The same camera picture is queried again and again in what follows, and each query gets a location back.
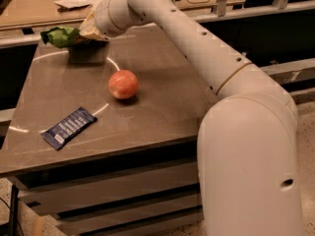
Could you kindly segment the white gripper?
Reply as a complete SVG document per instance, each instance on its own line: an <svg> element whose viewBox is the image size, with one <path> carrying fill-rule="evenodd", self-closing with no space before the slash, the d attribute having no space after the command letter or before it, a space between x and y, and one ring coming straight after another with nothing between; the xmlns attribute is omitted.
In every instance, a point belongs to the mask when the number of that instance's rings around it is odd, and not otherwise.
<svg viewBox="0 0 315 236"><path fill-rule="evenodd" d="M131 27L146 25L148 21L138 15L127 0L102 0L79 26L81 36L99 41L123 34Z"/></svg>

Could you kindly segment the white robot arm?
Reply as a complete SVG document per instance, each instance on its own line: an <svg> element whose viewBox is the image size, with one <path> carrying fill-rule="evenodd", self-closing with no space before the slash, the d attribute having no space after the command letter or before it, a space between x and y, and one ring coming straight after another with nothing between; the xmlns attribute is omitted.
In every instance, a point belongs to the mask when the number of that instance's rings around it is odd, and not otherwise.
<svg viewBox="0 0 315 236"><path fill-rule="evenodd" d="M147 23L163 30L220 99L197 142L206 235L303 236L290 94L174 0L94 0L80 33L109 39Z"/></svg>

